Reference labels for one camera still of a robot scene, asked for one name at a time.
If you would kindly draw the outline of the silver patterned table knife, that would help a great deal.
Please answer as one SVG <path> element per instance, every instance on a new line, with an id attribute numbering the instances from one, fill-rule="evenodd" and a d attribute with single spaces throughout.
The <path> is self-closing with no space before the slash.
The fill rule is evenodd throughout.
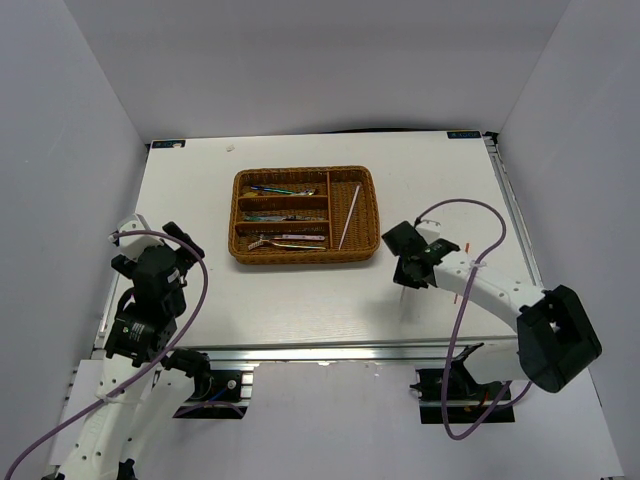
<path id="1" fill-rule="evenodd" d="M 313 216 L 303 216 L 303 215 L 288 215 L 284 216 L 282 221 L 294 222 L 294 221 L 302 221 L 302 222 L 314 222 L 314 221 L 324 221 L 322 217 L 313 217 Z"/>

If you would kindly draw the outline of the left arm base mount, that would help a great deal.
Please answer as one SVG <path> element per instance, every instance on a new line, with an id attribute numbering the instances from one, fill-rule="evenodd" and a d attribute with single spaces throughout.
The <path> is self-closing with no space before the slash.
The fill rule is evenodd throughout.
<path id="1" fill-rule="evenodd" d="M 252 369 L 212 370 L 192 396 L 178 408 L 177 419 L 241 420 L 253 388 Z"/>

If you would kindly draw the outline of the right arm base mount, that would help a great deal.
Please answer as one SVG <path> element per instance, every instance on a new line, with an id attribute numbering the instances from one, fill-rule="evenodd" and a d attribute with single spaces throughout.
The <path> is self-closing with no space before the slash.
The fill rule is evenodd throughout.
<path id="1" fill-rule="evenodd" d="M 441 386 L 442 368 L 419 369 L 416 381 L 409 386 L 410 392 L 418 400 L 420 420 L 426 425 L 442 425 Z M 447 391 L 447 412 L 453 425 L 471 425 L 491 405 L 502 388 L 500 382 L 479 384 L 469 374 L 451 372 Z M 485 423 L 514 423 L 515 414 L 511 392 L 507 391 L 496 409 L 484 420 Z"/>

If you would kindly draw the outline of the iridescent round bowl spoon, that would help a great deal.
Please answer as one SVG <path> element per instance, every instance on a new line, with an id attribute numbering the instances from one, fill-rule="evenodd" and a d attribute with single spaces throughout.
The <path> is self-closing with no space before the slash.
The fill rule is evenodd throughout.
<path id="1" fill-rule="evenodd" d="M 297 193 L 291 190 L 279 189 L 279 188 L 267 187 L 267 186 L 258 186 L 258 185 L 251 185 L 250 189 L 252 191 L 274 193 L 279 195 L 295 195 Z"/>

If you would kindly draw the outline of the green handled table knife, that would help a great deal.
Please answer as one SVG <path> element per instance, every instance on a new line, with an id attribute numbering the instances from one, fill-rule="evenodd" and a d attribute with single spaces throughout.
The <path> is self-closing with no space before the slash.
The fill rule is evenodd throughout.
<path id="1" fill-rule="evenodd" d="M 243 220 L 255 223 L 293 221 L 290 216 L 286 215 L 245 215 Z"/>

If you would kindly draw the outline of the pink handled fork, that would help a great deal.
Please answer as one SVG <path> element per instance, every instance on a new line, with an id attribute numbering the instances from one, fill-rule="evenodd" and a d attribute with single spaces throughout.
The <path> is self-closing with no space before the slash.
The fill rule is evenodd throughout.
<path id="1" fill-rule="evenodd" d="M 324 235 L 306 235 L 306 234 L 261 234 L 261 239 L 264 240 L 287 240 L 287 241 L 308 241 L 308 242 L 323 242 L 326 237 Z"/>

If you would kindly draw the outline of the white chopstick short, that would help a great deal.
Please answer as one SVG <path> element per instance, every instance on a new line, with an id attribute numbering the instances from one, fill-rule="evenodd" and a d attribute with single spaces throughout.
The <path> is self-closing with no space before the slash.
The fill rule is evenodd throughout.
<path id="1" fill-rule="evenodd" d="M 346 240 L 346 236 L 347 236 L 347 233 L 348 233 L 348 229 L 349 229 L 349 226 L 350 226 L 350 223 L 351 223 L 351 219 L 352 219 L 355 207 L 356 207 L 356 203 L 357 203 L 360 191 L 361 191 L 361 184 L 358 184 L 356 186 L 355 190 L 354 190 L 354 194 L 353 194 L 353 197 L 352 197 L 352 200 L 351 200 L 349 211 L 348 211 L 348 214 L 347 214 L 347 217 L 346 217 L 346 220 L 345 220 L 345 224 L 344 224 L 344 227 L 343 227 L 343 231 L 342 231 L 342 234 L 341 234 L 341 238 L 340 238 L 340 241 L 339 241 L 338 250 L 342 250 L 342 247 L 343 247 L 344 242 Z"/>

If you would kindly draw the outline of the red chopstick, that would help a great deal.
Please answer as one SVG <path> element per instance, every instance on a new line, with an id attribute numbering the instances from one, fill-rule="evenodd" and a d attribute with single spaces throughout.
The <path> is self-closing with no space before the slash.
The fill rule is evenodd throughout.
<path id="1" fill-rule="evenodd" d="M 470 243 L 469 243 L 469 242 L 466 242 L 466 244 L 465 244 L 465 248 L 464 248 L 464 251 L 465 251 L 465 253 L 467 253 L 467 254 L 469 253 L 469 251 L 470 251 Z M 459 295 L 458 295 L 458 294 L 455 294 L 455 295 L 454 295 L 454 299 L 453 299 L 453 304 L 454 304 L 454 305 L 457 305 L 458 298 L 459 298 Z"/>

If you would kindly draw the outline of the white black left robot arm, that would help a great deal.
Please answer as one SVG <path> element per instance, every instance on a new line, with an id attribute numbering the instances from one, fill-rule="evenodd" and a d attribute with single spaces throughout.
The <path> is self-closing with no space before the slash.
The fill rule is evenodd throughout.
<path id="1" fill-rule="evenodd" d="M 154 232 L 140 215 L 122 221 L 110 240 L 112 268 L 131 281 L 120 297 L 105 344 L 96 406 L 81 415 L 78 439 L 57 479 L 132 479 L 159 427 L 187 398 L 211 387 L 204 355 L 175 345 L 187 309 L 188 271 L 204 251 L 176 223 Z"/>

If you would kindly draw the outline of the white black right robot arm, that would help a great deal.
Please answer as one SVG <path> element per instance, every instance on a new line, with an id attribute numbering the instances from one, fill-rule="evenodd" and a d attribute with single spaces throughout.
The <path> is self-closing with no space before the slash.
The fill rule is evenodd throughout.
<path id="1" fill-rule="evenodd" d="M 571 288 L 525 284 L 474 260 L 446 239 L 428 242 L 403 221 L 382 235 L 398 258 L 393 281 L 414 289 L 433 286 L 462 296 L 502 320 L 517 336 L 525 377 L 548 393 L 561 391 L 602 354 L 587 312 Z"/>

